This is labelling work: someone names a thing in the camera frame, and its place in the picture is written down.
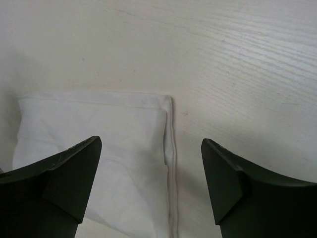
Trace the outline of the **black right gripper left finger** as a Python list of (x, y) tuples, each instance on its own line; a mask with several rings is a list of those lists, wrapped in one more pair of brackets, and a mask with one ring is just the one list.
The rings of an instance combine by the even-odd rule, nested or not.
[(0, 175), (2, 238), (73, 238), (83, 222), (102, 141), (75, 146)]

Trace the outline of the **white skirt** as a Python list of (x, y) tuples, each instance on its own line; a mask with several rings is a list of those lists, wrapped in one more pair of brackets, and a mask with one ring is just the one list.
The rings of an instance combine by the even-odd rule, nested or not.
[(177, 237), (176, 149), (168, 95), (34, 93), (19, 98), (18, 169), (97, 135), (85, 217), (131, 238)]

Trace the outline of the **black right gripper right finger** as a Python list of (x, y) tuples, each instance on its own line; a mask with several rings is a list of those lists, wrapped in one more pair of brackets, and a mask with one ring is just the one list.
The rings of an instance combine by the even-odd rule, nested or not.
[(317, 185), (287, 177), (211, 139), (201, 144), (215, 224), (224, 238), (314, 238)]

